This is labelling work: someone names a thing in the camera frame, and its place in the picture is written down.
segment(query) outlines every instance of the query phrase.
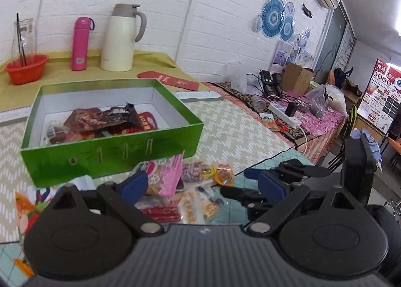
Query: cardboard box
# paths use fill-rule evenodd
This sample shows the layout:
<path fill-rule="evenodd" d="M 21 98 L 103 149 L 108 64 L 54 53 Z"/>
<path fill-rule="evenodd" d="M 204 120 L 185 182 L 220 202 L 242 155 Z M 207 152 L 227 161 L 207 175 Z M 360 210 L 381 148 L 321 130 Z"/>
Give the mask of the cardboard box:
<path fill-rule="evenodd" d="M 43 145 L 50 121 L 64 123 L 74 109 L 134 104 L 150 112 L 157 130 Z M 155 79 L 114 79 L 43 85 L 27 121 L 21 155 L 37 187 L 132 170 L 139 162 L 195 154 L 203 123 Z"/>
<path fill-rule="evenodd" d="M 296 95 L 302 96 L 306 93 L 313 75 L 312 72 L 309 72 L 299 65 L 288 63 L 283 75 L 281 87 L 285 91 L 291 91 Z"/>

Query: gray handle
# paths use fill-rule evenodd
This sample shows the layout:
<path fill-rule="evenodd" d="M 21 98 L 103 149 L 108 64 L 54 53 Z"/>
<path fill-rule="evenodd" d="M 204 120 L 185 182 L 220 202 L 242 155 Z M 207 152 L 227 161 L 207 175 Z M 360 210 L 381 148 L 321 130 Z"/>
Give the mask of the gray handle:
<path fill-rule="evenodd" d="M 144 13 L 140 12 L 140 11 L 134 11 L 133 14 L 134 15 L 139 15 L 141 17 L 141 27 L 139 28 L 138 36 L 136 36 L 136 38 L 135 38 L 135 42 L 137 43 L 142 39 L 142 37 L 143 37 L 143 35 L 145 33 L 147 20 L 146 20 L 146 15 Z"/>

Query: pink thermos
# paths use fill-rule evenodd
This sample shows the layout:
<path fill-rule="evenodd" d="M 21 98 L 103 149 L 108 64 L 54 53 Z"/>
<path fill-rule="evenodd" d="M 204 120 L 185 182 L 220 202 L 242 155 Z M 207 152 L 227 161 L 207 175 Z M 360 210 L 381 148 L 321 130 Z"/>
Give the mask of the pink thermos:
<path fill-rule="evenodd" d="M 78 18 L 74 26 L 73 60 L 71 69 L 82 71 L 86 69 L 88 56 L 89 31 L 95 29 L 95 21 L 91 18 Z"/>

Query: jug lid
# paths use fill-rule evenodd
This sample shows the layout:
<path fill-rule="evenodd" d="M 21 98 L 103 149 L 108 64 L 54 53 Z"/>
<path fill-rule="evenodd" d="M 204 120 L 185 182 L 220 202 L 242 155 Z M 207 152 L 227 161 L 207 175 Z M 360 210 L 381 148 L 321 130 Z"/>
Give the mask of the jug lid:
<path fill-rule="evenodd" d="M 114 7 L 112 16 L 136 18 L 136 14 L 134 14 L 132 11 L 135 11 L 138 7 L 140 7 L 139 4 L 118 3 Z"/>

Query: red plastic basket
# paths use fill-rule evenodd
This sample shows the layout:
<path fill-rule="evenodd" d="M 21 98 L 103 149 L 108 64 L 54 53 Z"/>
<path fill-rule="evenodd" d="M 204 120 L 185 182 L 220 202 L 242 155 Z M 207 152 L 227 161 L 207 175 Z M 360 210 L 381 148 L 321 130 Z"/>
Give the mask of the red plastic basket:
<path fill-rule="evenodd" d="M 33 55 L 28 66 L 21 67 L 20 60 L 8 63 L 5 70 L 9 73 L 11 82 L 15 85 L 39 80 L 45 70 L 45 64 L 49 60 L 47 55 Z"/>

